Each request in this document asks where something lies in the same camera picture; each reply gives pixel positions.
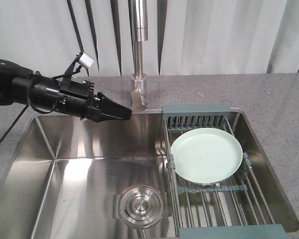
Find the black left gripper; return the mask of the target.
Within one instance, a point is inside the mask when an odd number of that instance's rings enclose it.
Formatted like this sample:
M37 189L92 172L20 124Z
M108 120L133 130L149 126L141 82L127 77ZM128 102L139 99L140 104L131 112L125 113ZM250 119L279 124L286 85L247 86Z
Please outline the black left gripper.
M103 93L94 94L94 84L86 81L56 81L57 93L56 111L62 114L89 119L94 122L106 120L129 120L132 110L120 105Z

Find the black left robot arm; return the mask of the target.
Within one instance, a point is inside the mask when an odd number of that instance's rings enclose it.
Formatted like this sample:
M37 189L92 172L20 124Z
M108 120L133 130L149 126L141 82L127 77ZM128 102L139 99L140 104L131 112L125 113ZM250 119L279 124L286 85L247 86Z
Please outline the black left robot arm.
M20 103L41 114L59 112L94 122L129 120L132 110L103 93L94 93L94 84L71 80L68 70L58 77L48 78L16 63L0 59L0 106Z

